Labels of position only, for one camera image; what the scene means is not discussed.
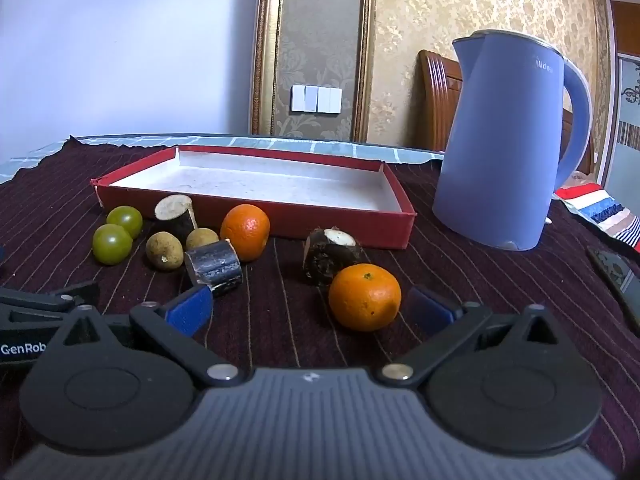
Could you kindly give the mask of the black sugarcane piece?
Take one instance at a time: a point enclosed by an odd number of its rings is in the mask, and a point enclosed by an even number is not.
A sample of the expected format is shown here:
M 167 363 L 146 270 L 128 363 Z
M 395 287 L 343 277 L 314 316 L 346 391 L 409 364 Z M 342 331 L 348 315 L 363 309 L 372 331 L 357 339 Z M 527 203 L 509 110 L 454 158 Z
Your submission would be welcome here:
M 206 285 L 212 292 L 222 292 L 242 283 L 240 259 L 228 240 L 188 250 L 184 264 L 192 284 Z

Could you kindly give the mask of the brown longan fruit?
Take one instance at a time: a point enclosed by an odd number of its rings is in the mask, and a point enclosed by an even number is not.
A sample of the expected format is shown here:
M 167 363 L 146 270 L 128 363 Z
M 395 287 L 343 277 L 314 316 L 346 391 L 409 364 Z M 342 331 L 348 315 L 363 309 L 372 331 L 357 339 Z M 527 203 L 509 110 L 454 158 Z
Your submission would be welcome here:
M 217 243 L 218 240 L 219 236 L 214 230 L 197 228 L 186 238 L 186 251 L 190 252 L 190 250 Z
M 183 264 L 180 240 L 169 232 L 160 231 L 146 241 L 146 258 L 160 270 L 176 270 Z

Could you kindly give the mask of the orange mandarin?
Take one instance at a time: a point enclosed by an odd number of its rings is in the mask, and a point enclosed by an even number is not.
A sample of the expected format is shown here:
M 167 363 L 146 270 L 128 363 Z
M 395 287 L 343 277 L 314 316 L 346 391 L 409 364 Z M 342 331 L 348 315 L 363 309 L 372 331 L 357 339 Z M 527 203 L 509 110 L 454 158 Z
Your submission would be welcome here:
M 260 257 L 268 242 L 270 220 L 257 206 L 233 207 L 222 220 L 220 238 L 228 240 L 241 261 Z
M 328 293 L 329 307 L 350 330 L 374 332 L 398 315 L 401 288 L 390 272 L 371 263 L 358 263 L 335 275 Z

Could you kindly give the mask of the green tomato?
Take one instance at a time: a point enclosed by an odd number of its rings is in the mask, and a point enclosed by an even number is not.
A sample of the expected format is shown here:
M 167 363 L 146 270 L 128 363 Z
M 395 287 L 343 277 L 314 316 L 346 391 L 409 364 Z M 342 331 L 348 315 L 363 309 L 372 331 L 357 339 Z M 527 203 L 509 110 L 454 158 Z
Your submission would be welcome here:
M 100 263 L 112 266 L 122 262 L 130 253 L 132 238 L 117 224 L 107 223 L 96 229 L 92 237 L 92 252 Z
M 137 238 L 143 228 L 142 214 L 131 206 L 115 207 L 108 213 L 106 222 L 121 226 L 132 238 Z

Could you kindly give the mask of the sugarcane piece white end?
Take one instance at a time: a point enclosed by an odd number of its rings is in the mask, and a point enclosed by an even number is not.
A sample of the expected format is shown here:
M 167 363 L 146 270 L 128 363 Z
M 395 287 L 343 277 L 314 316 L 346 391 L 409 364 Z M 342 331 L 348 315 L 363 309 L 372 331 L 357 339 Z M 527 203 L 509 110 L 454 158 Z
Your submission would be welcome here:
M 154 207 L 160 229 L 177 237 L 182 244 L 198 228 L 190 196 L 172 194 L 162 198 Z

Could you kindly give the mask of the knobby sugarcane piece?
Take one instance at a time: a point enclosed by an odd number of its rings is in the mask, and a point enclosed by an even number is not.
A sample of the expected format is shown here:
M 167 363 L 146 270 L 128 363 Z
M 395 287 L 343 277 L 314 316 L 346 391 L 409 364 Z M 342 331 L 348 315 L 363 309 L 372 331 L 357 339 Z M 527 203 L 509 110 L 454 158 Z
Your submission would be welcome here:
M 330 284 L 338 272 L 363 261 L 355 237 L 339 228 L 314 229 L 306 238 L 302 267 L 311 283 Z

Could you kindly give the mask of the dark maroon striped cloth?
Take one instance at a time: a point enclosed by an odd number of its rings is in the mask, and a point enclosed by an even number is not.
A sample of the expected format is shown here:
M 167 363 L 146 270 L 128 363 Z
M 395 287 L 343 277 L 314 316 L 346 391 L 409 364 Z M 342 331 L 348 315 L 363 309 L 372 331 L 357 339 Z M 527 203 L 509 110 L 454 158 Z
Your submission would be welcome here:
M 185 270 L 149 264 L 145 241 L 128 257 L 102 266 L 91 241 L 104 212 L 92 181 L 148 154 L 146 148 L 87 145 L 69 140 L 1 188 L 1 283 L 23 292 L 53 292 L 85 281 L 99 285 L 98 310 L 125 313 L 145 300 L 165 302 L 191 284 Z M 422 285 L 454 302 L 477 301 L 500 313 L 543 304 L 558 319 L 596 373 L 602 413 L 590 452 L 614 471 L 639 471 L 639 341 L 620 305 L 594 270 L 589 248 L 617 252 L 632 268 L 636 252 L 554 202 L 538 246 L 503 252 L 444 228 L 432 201 L 436 162 L 397 165 L 394 174 L 416 211 L 407 248 L 367 249 L 403 290 Z M 198 341 L 242 368 L 252 366 L 380 366 L 416 347 L 424 335 L 407 312 L 374 333 L 338 325 L 326 288 L 308 278 L 301 240 L 273 237 L 244 266 L 242 283 L 225 292 Z

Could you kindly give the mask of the blue electric kettle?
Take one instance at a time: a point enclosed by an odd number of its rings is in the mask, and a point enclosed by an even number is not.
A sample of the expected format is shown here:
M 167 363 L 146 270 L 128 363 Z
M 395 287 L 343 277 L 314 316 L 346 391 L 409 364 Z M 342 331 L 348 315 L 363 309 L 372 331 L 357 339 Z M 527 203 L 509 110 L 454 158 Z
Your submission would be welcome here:
M 462 89 L 434 215 L 477 243 L 525 252 L 585 155 L 588 81 L 548 42 L 520 32 L 477 30 L 454 40 L 454 50 Z

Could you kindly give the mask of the teal checked tablecloth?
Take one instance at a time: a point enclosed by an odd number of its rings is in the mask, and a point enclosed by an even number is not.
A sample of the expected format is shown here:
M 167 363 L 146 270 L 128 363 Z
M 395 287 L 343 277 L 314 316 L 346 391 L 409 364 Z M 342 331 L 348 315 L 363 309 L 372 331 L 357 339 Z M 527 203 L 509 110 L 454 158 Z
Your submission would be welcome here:
M 77 141 L 87 145 L 107 144 L 127 148 L 170 148 L 177 145 L 198 148 L 258 148 L 258 150 L 382 160 L 382 162 L 396 162 L 396 164 L 423 164 L 444 158 L 443 152 L 420 148 L 395 148 L 378 144 L 279 138 L 278 136 L 227 136 L 218 133 L 116 133 L 109 136 L 78 136 Z

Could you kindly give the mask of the red shallow cardboard box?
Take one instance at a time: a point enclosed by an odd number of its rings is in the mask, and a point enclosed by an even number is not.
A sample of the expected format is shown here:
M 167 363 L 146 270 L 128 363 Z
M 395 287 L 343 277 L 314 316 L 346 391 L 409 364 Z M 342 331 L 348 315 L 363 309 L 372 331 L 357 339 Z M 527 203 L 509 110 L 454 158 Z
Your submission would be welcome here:
M 336 226 L 371 248 L 406 248 L 416 218 L 386 162 L 326 154 L 178 145 L 91 184 L 105 210 L 127 205 L 152 217 L 162 198 L 183 194 L 202 226 L 220 226 L 233 207 L 253 204 L 274 236 L 303 240 Z

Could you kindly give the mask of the dark patterned flat object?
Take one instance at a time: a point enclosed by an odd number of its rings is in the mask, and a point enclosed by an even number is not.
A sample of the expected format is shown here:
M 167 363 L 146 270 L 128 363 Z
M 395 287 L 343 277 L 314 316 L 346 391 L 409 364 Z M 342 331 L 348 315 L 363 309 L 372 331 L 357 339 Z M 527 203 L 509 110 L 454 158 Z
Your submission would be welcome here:
M 588 247 L 587 255 L 602 281 L 620 304 L 631 331 L 639 336 L 640 283 L 638 276 L 622 257 L 604 250 Z

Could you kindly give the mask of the striped red blue cloth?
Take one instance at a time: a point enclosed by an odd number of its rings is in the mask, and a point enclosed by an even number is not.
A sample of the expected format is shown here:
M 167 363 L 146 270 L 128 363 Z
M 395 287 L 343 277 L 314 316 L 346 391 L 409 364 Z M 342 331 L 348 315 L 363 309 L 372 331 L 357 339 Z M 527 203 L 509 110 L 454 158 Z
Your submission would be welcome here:
M 613 240 L 617 240 L 635 252 L 639 251 L 639 217 L 608 194 L 594 182 L 569 188 L 559 188 L 554 193 L 572 214 L 590 222 Z

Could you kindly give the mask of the wooden bed headboard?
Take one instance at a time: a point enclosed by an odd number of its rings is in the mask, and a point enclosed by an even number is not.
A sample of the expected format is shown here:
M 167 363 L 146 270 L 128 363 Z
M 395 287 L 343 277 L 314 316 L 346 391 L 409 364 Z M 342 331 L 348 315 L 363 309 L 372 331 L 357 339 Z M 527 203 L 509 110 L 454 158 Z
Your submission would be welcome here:
M 421 118 L 416 127 L 416 142 L 421 148 L 435 152 L 446 150 L 450 129 L 454 122 L 454 113 L 463 86 L 463 77 L 457 61 L 444 58 L 432 51 L 421 50 L 418 62 L 424 83 L 424 105 Z M 506 96 L 513 98 L 506 103 L 508 110 L 533 110 L 534 101 L 529 99 L 530 91 L 516 94 L 516 90 L 506 90 Z M 570 140 L 573 114 L 563 108 L 561 156 Z M 596 169 L 593 140 L 589 140 L 585 155 L 577 170 L 583 174 L 592 174 Z

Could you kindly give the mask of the white wall switch panel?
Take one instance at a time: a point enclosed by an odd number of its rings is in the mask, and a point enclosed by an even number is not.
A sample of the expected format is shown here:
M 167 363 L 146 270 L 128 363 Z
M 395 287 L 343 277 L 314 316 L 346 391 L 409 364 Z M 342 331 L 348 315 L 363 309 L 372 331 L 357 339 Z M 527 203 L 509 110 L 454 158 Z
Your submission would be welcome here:
M 293 113 L 338 115 L 342 111 L 341 88 L 293 84 L 291 110 Z

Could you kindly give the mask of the gold picture frame panel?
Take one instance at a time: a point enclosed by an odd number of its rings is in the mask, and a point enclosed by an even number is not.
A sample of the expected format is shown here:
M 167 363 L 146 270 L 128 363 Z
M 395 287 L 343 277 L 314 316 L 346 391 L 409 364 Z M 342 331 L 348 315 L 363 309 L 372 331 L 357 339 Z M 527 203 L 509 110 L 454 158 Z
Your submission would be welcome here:
M 250 132 L 365 141 L 374 18 L 375 0 L 257 0 Z M 296 112 L 296 84 L 341 90 L 340 111 Z

